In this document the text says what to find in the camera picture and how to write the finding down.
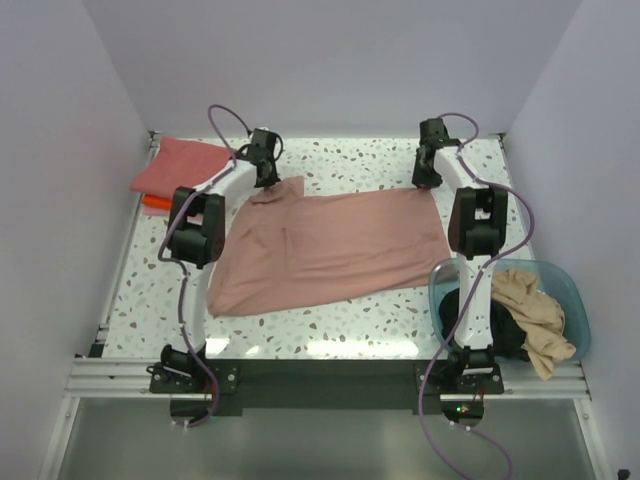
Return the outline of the dusty pink printed t-shirt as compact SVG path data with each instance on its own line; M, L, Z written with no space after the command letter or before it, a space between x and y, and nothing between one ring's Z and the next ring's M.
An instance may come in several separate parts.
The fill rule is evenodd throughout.
M207 307L242 317L424 286L449 256L430 192L308 196L303 178L292 177L238 210Z

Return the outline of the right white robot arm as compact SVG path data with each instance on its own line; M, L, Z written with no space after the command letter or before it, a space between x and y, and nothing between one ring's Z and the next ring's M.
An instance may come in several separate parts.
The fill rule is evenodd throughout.
M508 193L481 180L465 163L465 143L449 136L443 117L422 121L419 132L413 185L432 189L445 184L454 193L447 240L458 262L459 309L444 340L451 347L445 379L452 390L466 393L495 365L492 260L506 240Z

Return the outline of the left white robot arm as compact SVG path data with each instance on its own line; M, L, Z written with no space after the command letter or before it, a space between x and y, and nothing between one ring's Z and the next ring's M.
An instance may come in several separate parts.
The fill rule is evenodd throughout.
M177 303L179 339L170 342L161 362L172 369L173 382L185 392L200 390L207 380L204 365L206 334L204 313L188 311L189 265L203 273L196 280L196 294L206 289L212 268L226 239L226 200L249 188L269 188L280 181L276 161L284 150L282 137L266 128L249 132L249 141L231 153L222 170L194 187L175 190L166 236L158 260L174 263L182 271Z

